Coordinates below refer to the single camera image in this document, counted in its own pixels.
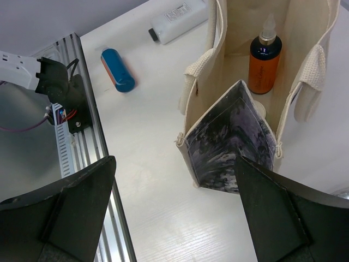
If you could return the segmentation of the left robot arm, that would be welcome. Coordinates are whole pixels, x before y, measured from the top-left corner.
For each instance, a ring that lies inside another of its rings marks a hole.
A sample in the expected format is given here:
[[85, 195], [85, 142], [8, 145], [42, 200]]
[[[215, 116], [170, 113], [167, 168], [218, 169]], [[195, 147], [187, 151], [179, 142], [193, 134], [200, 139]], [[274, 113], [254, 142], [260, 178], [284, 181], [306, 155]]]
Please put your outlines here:
[[48, 96], [53, 103], [68, 99], [68, 71], [61, 62], [1, 51], [1, 81]]

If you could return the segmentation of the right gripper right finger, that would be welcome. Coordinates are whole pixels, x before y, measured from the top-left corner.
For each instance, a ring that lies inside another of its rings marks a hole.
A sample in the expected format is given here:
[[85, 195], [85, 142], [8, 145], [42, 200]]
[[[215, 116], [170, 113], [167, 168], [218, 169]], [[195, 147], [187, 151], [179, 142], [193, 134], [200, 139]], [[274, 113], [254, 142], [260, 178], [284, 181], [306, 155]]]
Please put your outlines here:
[[235, 175], [258, 261], [348, 261], [348, 200], [238, 157]]

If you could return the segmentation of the orange blue spray bottle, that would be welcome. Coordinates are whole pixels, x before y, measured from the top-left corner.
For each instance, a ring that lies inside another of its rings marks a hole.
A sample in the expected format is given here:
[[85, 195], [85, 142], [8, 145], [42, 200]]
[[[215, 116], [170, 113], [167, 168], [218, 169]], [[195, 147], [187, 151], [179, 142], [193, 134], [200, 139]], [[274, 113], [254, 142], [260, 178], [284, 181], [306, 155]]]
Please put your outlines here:
[[274, 15], [270, 13], [263, 29], [250, 44], [248, 88], [254, 94], [268, 93], [274, 86], [282, 41], [276, 33]]

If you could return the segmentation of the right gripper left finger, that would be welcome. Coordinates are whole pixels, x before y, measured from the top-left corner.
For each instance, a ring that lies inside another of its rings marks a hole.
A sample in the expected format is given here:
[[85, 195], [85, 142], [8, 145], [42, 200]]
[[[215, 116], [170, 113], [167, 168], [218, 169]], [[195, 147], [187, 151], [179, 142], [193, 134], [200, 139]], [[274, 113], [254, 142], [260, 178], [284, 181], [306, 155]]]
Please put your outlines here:
[[1, 202], [1, 261], [93, 261], [116, 159]]

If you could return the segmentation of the green jar beige lid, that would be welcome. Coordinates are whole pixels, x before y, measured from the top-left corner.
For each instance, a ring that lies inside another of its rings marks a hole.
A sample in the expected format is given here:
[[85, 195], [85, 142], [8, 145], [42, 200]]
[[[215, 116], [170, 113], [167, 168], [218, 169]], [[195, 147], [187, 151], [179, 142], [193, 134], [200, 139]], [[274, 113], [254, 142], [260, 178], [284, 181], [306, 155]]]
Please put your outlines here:
[[258, 102], [258, 101], [256, 101], [256, 100], [254, 101], [254, 104], [255, 104], [255, 106], [256, 106], [256, 108], [257, 108], [258, 113], [259, 113], [263, 118], [266, 118], [267, 112], [266, 112], [265, 107], [263, 106], [263, 104], [260, 103], [260, 102]]

